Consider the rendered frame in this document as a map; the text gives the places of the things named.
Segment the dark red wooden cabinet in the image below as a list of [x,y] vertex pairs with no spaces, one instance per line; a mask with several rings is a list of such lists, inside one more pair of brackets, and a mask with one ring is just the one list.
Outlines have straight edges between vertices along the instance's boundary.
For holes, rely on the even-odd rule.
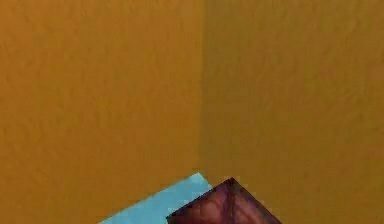
[[282,224],[231,177],[166,217],[167,224]]

